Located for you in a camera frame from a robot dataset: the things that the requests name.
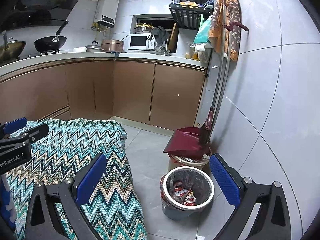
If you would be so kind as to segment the teal plastic bag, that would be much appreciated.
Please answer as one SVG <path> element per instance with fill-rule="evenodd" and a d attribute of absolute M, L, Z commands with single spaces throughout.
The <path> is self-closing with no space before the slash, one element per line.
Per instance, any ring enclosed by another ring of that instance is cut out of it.
<path fill-rule="evenodd" d="M 213 16 L 211 15 L 206 20 L 204 20 L 203 16 L 201 16 L 200 27 L 194 38 L 193 44 L 201 44 L 208 42 L 212 18 Z"/>

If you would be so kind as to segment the beige bucket under dustpan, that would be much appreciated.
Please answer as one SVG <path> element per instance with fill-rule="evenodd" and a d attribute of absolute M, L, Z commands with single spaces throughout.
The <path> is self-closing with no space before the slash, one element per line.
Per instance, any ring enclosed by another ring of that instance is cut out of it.
<path fill-rule="evenodd" d="M 205 153 L 200 159 L 193 159 L 187 157 L 178 157 L 172 154 L 169 154 L 170 161 L 172 165 L 175 166 L 190 166 L 202 170 L 207 164 L 209 164 L 209 159 L 212 155 L 211 149 L 208 153 Z"/>

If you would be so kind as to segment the white water heater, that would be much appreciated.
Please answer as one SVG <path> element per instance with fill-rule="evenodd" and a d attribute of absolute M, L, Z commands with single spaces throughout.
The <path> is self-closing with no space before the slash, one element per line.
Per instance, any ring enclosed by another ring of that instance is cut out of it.
<path fill-rule="evenodd" d="M 94 23 L 114 28 L 119 0 L 99 0 L 95 11 Z"/>

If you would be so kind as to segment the white microwave oven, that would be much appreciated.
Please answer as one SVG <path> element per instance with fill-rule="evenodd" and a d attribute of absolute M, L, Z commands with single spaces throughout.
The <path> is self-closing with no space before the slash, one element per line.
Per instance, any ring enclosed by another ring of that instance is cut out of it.
<path fill-rule="evenodd" d="M 130 34 L 127 49 L 153 51 L 155 38 L 150 33 Z"/>

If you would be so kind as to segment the maroon dustpan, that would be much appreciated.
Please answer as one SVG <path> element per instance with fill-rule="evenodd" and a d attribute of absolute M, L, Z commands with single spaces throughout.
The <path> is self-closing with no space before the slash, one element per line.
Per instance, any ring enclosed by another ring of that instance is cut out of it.
<path fill-rule="evenodd" d="M 172 156 L 201 159 L 204 155 L 211 155 L 208 144 L 200 144 L 200 128 L 184 127 L 174 131 L 163 150 Z"/>

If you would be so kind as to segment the black wok pan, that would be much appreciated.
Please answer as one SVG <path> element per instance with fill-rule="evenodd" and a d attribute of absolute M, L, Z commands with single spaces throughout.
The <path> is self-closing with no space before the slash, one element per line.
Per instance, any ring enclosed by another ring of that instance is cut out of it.
<path fill-rule="evenodd" d="M 35 49 L 40 54 L 48 54 L 51 52 L 59 53 L 60 49 L 63 47 L 65 42 L 67 41 L 67 37 L 61 36 L 61 32 L 64 27 L 68 24 L 68 20 L 61 25 L 61 27 L 57 30 L 54 36 L 47 36 L 40 38 L 34 42 Z"/>

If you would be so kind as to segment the black range hood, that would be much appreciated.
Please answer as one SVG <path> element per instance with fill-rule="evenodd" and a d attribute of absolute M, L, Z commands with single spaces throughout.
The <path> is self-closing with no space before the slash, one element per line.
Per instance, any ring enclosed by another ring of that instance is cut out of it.
<path fill-rule="evenodd" d="M 60 26 L 78 0 L 1 0 L 1 31 Z"/>

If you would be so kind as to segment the brass coloured wok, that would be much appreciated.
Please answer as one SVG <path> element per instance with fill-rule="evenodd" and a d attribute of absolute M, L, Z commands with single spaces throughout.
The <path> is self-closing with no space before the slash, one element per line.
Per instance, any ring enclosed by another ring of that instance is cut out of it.
<path fill-rule="evenodd" d="M 7 31 L 2 32 L 4 44 L 1 46 L 1 63 L 18 59 L 27 44 L 25 41 L 8 41 Z"/>

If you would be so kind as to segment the glass lidded pot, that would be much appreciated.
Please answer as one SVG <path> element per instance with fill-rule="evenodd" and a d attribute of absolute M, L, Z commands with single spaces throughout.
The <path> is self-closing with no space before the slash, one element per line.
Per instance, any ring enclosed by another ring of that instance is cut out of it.
<path fill-rule="evenodd" d="M 151 33 L 153 29 L 152 25 L 149 25 L 147 23 L 137 23 L 134 27 L 135 34 L 141 34 L 141 33 Z"/>

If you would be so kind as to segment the black wall dish rack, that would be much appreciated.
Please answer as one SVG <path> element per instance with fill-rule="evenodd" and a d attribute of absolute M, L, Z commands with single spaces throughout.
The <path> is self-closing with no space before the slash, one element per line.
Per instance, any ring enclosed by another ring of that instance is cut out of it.
<path fill-rule="evenodd" d="M 171 0 L 169 10 L 181 29 L 199 30 L 213 13 L 214 0 Z"/>

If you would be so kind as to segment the brown kitchen cabinets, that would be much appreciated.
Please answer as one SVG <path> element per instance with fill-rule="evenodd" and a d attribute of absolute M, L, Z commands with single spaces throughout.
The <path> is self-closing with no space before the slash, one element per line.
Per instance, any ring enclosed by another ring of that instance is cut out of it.
<path fill-rule="evenodd" d="M 204 71 L 180 64 L 91 60 L 43 64 L 1 78 L 1 122 L 119 117 L 175 130 L 195 124 Z"/>

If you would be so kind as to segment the grey trash bin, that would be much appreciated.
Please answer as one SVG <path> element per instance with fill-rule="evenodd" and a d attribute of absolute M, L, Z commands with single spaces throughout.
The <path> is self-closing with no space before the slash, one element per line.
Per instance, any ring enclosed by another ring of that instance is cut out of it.
<path fill-rule="evenodd" d="M 214 198 L 211 178 L 198 168 L 181 166 L 170 170 L 160 181 L 163 213 L 182 220 L 202 212 Z"/>

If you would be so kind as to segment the zigzag patterned table cloth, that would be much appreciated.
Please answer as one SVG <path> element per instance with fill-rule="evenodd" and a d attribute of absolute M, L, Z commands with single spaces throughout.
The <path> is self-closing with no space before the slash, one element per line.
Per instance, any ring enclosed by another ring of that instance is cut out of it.
<path fill-rule="evenodd" d="M 27 159 L 5 170 L 18 239 L 147 239 L 120 123 L 29 121 L 10 138 L 26 142 Z"/>

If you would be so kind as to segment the dark grey cloth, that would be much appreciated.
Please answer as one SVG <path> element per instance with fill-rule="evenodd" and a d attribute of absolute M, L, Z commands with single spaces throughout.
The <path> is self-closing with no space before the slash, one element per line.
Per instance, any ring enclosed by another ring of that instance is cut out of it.
<path fill-rule="evenodd" d="M 154 27 L 151 35 L 155 38 L 157 44 L 162 44 L 170 37 L 169 32 L 163 27 Z"/>

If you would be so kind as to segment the copper cooking pot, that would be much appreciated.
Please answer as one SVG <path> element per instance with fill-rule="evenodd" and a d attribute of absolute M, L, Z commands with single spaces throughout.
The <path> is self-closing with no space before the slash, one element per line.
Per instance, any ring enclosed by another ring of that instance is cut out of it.
<path fill-rule="evenodd" d="M 101 47 L 106 52 L 119 52 L 124 51 L 124 42 L 121 40 L 103 40 Z"/>

